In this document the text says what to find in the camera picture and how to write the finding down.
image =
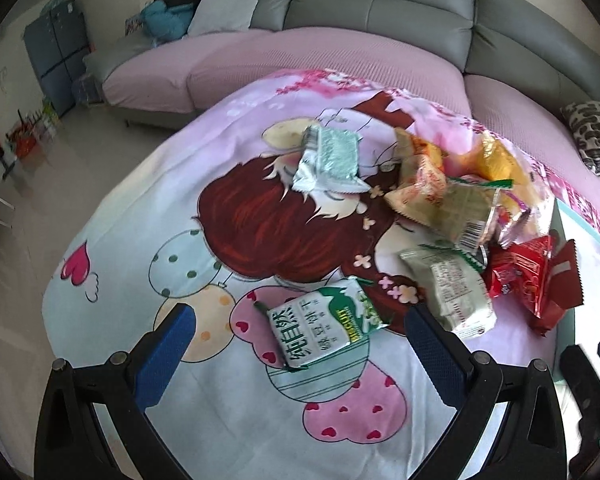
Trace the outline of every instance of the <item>pink seat cushion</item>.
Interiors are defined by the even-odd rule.
[[[571,132],[516,89],[483,76],[465,76],[474,118],[555,170],[600,213],[600,179],[582,163]]]
[[[219,32],[183,38],[143,52],[113,71],[102,89],[112,105],[150,112],[187,114],[195,110],[187,89],[191,69],[230,44],[268,36],[268,30]]]
[[[462,74],[451,63],[416,46],[344,28],[292,28],[225,47],[193,67],[190,95],[197,108],[209,108],[281,68],[340,70],[470,115]]]

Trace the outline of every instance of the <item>metal bolt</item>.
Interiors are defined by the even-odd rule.
[[[109,358],[109,361],[113,365],[121,365],[126,361],[126,352],[116,352]]]
[[[545,372],[549,369],[549,367],[544,361],[542,361],[542,359],[534,359],[534,368],[539,372]]]
[[[61,372],[66,367],[66,361],[62,358],[56,359],[51,363],[51,369],[55,372]]]
[[[491,356],[487,354],[487,352],[478,350],[477,352],[474,352],[474,360],[478,364],[488,365],[491,362]]]

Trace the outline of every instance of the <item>tile floor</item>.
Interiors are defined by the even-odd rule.
[[[40,402],[54,358],[43,325],[46,284],[100,200],[171,132],[105,108],[76,108],[46,153],[37,149],[0,184],[0,439],[32,476]]]

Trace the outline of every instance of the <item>gray leather sofa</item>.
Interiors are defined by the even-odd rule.
[[[465,74],[506,83],[556,116],[568,103],[600,100],[600,56],[525,0],[260,0],[251,22],[252,28],[273,31],[309,26],[348,28],[412,44]],[[121,43],[122,52],[114,47],[90,56],[96,60],[88,57],[101,82],[150,47],[146,38],[139,38],[139,47],[128,39]],[[117,111],[127,119],[170,127],[195,115]]]

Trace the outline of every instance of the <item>cabinet door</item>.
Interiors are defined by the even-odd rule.
[[[50,14],[63,58],[89,46],[84,16],[78,11],[74,0],[54,7]]]
[[[79,50],[64,61],[64,65],[66,66],[66,69],[69,72],[69,77],[71,78],[71,81],[76,81],[80,78],[81,75],[83,75],[87,71],[84,63],[82,62],[82,58],[88,53],[89,49],[84,48],[82,50]]]
[[[48,13],[25,27],[24,44],[38,79],[62,61],[62,54],[58,49],[56,35]]]
[[[59,64],[40,79],[40,88],[51,99],[56,112],[61,117],[75,105],[74,95],[71,93],[71,78],[64,63]]]

